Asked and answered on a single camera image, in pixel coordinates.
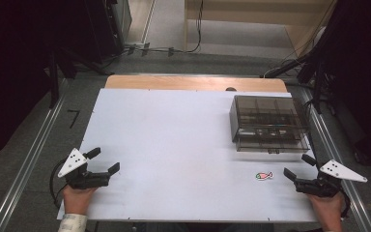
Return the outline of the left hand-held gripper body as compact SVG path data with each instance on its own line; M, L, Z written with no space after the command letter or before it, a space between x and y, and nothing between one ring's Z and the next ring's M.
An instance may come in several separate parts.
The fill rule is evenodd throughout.
M73 189L92 189L107 187L110 175L108 172L94 173L88 170L88 159L76 148L68 154L58 173Z

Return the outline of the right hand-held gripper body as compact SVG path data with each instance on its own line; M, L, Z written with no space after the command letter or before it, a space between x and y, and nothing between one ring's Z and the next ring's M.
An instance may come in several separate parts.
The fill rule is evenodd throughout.
M367 178L356 173L342 163L331 159L325 164L318 163L317 177L305 180L297 177L294 182L297 192L316 195L319 197L333 197L342 189L341 181L357 181L366 183Z

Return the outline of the clear brown drawer organizer box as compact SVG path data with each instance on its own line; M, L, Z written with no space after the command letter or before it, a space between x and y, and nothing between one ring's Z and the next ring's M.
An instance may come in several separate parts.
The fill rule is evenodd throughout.
M236 95L229 110L231 139L238 152L305 153L309 132L296 98Z

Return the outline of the person's left hand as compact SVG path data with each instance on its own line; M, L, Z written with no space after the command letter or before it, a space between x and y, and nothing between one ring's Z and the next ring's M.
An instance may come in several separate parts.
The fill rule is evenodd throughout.
M95 192L95 188L74 189L66 186L63 189L65 213L85 216Z

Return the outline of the person's right hand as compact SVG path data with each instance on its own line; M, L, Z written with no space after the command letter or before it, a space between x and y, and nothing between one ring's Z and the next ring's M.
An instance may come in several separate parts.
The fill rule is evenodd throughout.
M307 197L322 227L342 226L341 210L344 199L341 193L336 193L333 197L312 194L307 194Z

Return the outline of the white board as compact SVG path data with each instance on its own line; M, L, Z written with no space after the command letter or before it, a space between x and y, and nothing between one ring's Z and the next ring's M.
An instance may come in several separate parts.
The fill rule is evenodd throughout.
M300 155L238 152L231 139L226 91L102 89L81 151L96 147L89 170L115 162L120 171L96 191L93 220L309 222L307 197L285 168L313 179ZM273 177L258 181L259 172Z

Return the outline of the black metal stand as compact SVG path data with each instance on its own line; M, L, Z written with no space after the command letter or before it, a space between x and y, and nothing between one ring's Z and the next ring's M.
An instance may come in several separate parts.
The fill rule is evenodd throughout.
M311 77L315 76L313 97L310 102L313 104L317 113L321 114L320 97L322 92L322 79L324 78L325 74L325 60L320 58L316 52L309 52L298 59L290 61L286 65L270 69L262 74L261 78L275 78L297 66L301 66L300 73L297 75L297 80L300 84L308 83L311 80Z
M90 71L94 71L102 75L111 75L111 72L107 72L106 70L93 64L88 59L85 59L83 56L66 47L53 46L49 49L48 55L49 78L51 80L49 108L53 108L60 100L58 71L61 71L64 78L75 78L77 70L73 64L74 61L82 64Z

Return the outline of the black curtain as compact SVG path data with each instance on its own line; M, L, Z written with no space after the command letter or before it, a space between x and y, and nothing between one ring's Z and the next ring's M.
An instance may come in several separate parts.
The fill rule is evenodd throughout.
M339 122L371 164L371 0L337 0L317 47Z
M57 100L47 68L75 77L64 50L83 13L84 0L0 0L0 151L48 92Z

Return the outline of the wooden table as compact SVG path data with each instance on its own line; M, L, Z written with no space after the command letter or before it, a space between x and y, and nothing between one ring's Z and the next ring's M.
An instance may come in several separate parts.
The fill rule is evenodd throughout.
M207 75L114 74L107 78L105 88L287 93L281 79Z

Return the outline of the black cabinet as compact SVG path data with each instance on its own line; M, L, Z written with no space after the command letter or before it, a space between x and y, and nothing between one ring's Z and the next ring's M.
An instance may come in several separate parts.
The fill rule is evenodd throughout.
M128 0L85 0L100 58L119 55L125 49L132 23Z

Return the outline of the light wooden shelf unit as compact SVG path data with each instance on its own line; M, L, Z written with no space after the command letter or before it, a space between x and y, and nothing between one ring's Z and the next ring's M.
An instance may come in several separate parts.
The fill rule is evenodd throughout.
M202 43L211 53L254 52L276 57L306 54L336 0L184 0L185 46L195 44L191 22L204 26Z

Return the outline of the metal floor rail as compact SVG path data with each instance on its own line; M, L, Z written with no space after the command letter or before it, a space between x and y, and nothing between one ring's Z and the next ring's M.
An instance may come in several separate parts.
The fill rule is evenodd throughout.
M5 229L7 228L14 209L19 202L21 194L25 190L31 173L41 155L43 146L63 106L65 95L67 94L70 85L71 80L63 79L61 81L59 100L51 109L48 109L44 113L44 120L39 127L39 131L34 137L33 143L28 148L28 152L22 160L21 166L16 171L13 181L4 195L3 201L0 203L0 232L5 232Z
M313 137L313 144L316 144L318 141L320 141L324 147L324 152L322 154L317 153L317 158L336 160L344 165L349 166L350 164L346 162L345 158L342 156L342 152L337 147L337 143L328 129L326 115L319 113L314 108L313 104L310 104L307 110L309 112L312 130L316 132L316 135ZM350 210L356 221L359 231L371 232L371 217L369 216L367 208L357 190L356 182L344 180L343 189L350 197Z

